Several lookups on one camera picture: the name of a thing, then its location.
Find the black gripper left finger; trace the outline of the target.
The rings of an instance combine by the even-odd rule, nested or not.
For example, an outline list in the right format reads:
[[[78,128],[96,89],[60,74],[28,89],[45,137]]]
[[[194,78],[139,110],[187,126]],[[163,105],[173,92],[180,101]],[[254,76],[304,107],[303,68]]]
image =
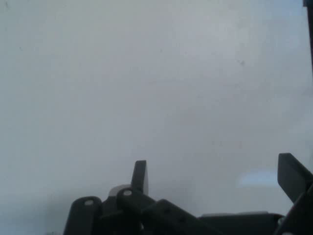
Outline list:
[[[129,185],[113,190],[105,201],[95,196],[75,200],[65,235],[218,235],[205,224],[167,200],[148,196],[145,160],[136,161]]]

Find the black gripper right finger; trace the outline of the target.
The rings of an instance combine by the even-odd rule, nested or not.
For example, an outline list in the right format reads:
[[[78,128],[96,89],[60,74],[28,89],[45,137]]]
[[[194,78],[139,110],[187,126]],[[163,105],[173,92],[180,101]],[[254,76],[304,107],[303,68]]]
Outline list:
[[[277,180],[293,206],[278,224],[276,235],[313,233],[313,174],[291,153],[278,156]]]

